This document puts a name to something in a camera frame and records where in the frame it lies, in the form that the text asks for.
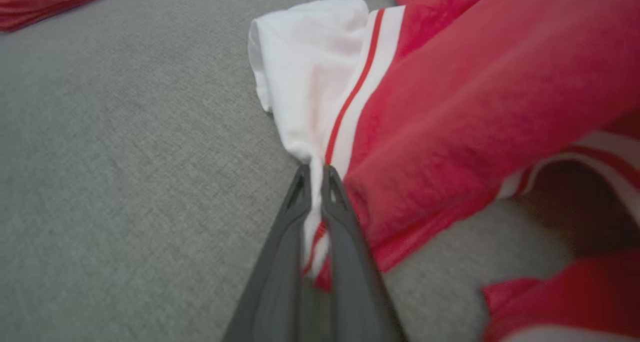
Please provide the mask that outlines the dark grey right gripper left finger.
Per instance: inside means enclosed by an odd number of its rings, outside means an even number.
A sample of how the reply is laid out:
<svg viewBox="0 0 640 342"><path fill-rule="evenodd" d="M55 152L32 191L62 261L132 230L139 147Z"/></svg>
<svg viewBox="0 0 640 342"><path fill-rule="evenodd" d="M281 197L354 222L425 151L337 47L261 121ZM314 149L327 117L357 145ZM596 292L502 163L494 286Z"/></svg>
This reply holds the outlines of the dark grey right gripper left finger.
<svg viewBox="0 0 640 342"><path fill-rule="evenodd" d="M301 165L226 328L224 341L298 340L304 222L312 206L310 167Z"/></svg>

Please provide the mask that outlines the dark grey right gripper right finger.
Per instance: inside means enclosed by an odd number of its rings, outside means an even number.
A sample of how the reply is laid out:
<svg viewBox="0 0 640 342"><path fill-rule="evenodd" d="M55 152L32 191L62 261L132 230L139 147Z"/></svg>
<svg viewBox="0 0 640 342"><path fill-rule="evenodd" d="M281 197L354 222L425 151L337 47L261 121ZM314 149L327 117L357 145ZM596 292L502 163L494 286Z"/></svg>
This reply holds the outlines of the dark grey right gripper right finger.
<svg viewBox="0 0 640 342"><path fill-rule="evenodd" d="M334 339L405 341L405 330L338 171L323 168L322 216L331 248Z"/></svg>

